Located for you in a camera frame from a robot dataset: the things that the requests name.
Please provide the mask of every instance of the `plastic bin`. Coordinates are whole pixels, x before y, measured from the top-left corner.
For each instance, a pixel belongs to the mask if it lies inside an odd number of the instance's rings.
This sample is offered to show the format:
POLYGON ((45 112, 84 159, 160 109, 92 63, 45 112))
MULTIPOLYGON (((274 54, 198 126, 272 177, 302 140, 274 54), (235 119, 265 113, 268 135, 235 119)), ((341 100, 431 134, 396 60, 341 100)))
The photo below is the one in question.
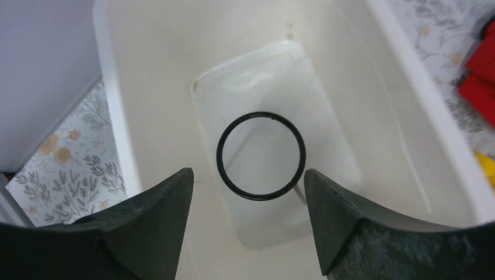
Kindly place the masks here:
MULTIPOLYGON (((456 227, 494 217, 490 186, 383 0, 104 1, 95 25, 129 195, 194 170, 184 258, 197 279, 316 279, 297 196, 247 201, 219 179, 218 138, 251 111, 292 121, 306 168, 385 207, 456 227)), ((225 149, 229 175, 253 192, 297 165, 291 134, 266 120, 225 149)))

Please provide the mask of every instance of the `black rubber o-ring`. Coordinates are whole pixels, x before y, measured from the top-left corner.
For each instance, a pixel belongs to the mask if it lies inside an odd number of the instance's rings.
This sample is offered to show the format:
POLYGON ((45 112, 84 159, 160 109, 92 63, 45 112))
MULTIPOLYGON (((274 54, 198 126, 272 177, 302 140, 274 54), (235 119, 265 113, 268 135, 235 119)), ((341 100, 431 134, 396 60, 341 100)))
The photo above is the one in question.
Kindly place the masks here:
POLYGON ((228 188, 230 188, 235 194, 246 198, 247 200, 254 200, 254 201, 268 201, 268 200, 274 200, 276 198, 281 197, 282 195, 286 194, 292 188, 297 184, 299 179, 302 176, 302 173, 304 172, 304 166, 306 164, 306 147, 304 145, 304 141, 302 139, 301 134, 297 130, 297 128, 292 124, 288 119, 282 117, 281 115, 277 115, 274 113, 270 112, 254 112, 254 113, 249 113, 245 114, 239 118, 237 118, 235 121, 233 121, 229 126, 225 129, 224 133, 220 137, 220 140, 218 141, 218 146, 217 146, 217 168, 218 172, 220 172, 220 177, 224 181, 224 183, 227 185, 228 188), (270 118, 272 120, 276 120, 282 124, 284 124, 291 132, 294 134, 295 139, 297 140, 297 144, 299 145, 299 165, 297 167, 297 170, 292 177, 291 181, 285 185, 283 188, 281 188, 278 191, 269 193, 269 194, 251 194, 247 191, 241 190, 239 187, 237 187, 227 176, 227 173, 225 172, 224 168, 224 145, 225 141, 227 140, 227 137, 229 134, 233 131, 234 128, 236 128, 239 124, 241 124, 244 121, 250 120, 252 118, 270 118))

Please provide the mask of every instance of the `white wall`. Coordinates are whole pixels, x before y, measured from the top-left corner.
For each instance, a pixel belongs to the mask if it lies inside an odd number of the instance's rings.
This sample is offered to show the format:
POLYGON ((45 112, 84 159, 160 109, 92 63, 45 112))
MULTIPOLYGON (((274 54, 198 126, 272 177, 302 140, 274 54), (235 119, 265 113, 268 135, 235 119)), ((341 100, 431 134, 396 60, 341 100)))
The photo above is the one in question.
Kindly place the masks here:
POLYGON ((0 172, 21 168, 101 75, 92 7, 0 1, 0 172))

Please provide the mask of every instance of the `red object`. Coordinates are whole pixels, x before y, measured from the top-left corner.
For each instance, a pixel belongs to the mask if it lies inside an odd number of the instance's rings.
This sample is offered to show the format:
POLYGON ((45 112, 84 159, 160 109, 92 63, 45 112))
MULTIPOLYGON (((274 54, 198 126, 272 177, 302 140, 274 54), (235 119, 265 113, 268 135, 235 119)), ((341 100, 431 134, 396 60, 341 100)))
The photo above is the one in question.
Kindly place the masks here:
POLYGON ((466 67, 472 73, 495 84, 495 32, 487 34, 466 67))
POLYGON ((459 93, 495 127, 495 21, 489 21, 482 41, 466 67, 471 70, 459 93))

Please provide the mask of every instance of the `wallpaper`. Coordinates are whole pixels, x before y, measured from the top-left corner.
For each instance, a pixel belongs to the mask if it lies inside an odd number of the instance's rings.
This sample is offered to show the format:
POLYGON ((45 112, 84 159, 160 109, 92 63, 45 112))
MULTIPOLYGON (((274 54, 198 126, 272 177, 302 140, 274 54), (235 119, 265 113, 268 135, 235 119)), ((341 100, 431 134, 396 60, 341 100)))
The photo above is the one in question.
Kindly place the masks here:
POLYGON ((7 189, 35 226, 71 223, 126 199, 102 82, 39 147, 7 189))
POLYGON ((493 0, 388 0, 473 149, 495 159, 495 130, 464 99, 457 86, 479 45, 479 32, 495 15, 493 0))

